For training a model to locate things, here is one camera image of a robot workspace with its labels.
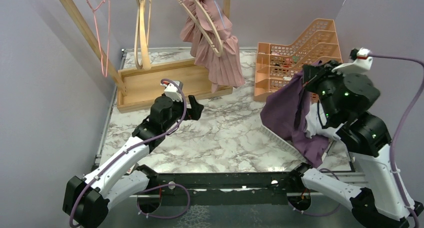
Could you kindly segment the purple garment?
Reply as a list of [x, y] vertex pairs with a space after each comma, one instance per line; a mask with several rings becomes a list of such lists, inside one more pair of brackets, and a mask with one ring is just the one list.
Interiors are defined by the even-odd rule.
[[294, 75], [291, 81], [280, 90], [267, 97], [260, 113], [262, 124], [286, 141], [317, 168], [329, 146], [329, 138], [305, 133], [306, 116], [311, 106], [311, 93], [303, 87], [303, 71]]

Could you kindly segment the pink pleated skirt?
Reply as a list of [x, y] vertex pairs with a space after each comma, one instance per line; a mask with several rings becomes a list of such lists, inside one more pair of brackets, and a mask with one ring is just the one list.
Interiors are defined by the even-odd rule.
[[238, 88], [244, 85], [238, 38], [233, 24], [216, 0], [178, 0], [188, 18], [180, 32], [191, 43], [194, 64], [208, 70], [211, 92], [219, 86]]

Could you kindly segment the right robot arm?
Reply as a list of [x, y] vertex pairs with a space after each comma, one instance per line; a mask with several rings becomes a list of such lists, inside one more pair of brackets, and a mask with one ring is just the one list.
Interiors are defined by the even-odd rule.
[[351, 211], [366, 228], [407, 228], [408, 217], [417, 217], [423, 204], [413, 200], [396, 180], [400, 177], [390, 157], [394, 144], [386, 124], [369, 113], [380, 91], [364, 74], [334, 72], [337, 61], [302, 67], [303, 87], [319, 96], [325, 127], [337, 135], [355, 157], [367, 180], [366, 187], [349, 185], [307, 165], [289, 177], [289, 187], [314, 190]]

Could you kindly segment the blue wire hanger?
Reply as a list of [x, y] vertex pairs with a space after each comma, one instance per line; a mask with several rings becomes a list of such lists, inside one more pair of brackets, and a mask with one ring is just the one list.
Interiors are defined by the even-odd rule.
[[218, 10], [218, 14], [219, 14], [219, 17], [220, 17], [220, 20], [221, 20], [222, 26], [223, 26], [223, 28], [224, 28], [224, 29], [226, 29], [226, 25], [225, 25], [225, 22], [224, 22], [224, 19], [223, 19], [223, 15], [222, 15], [222, 12], [221, 12], [221, 8], [219, 7], [219, 5], [218, 5], [218, 3], [216, 2], [216, 0], [213, 0], [213, 2], [214, 2], [215, 6], [216, 6], [216, 8], [217, 8], [217, 10]]

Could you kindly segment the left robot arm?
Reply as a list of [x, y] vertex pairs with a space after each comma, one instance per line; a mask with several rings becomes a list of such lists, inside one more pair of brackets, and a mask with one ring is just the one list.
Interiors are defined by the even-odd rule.
[[109, 210], [130, 195], [157, 188], [154, 175], [128, 170], [149, 155], [182, 121], [199, 120], [204, 106], [193, 95], [173, 101], [162, 95], [155, 99], [150, 114], [133, 130], [125, 144], [106, 162], [82, 178], [66, 184], [62, 210], [69, 215], [71, 228], [97, 228]]

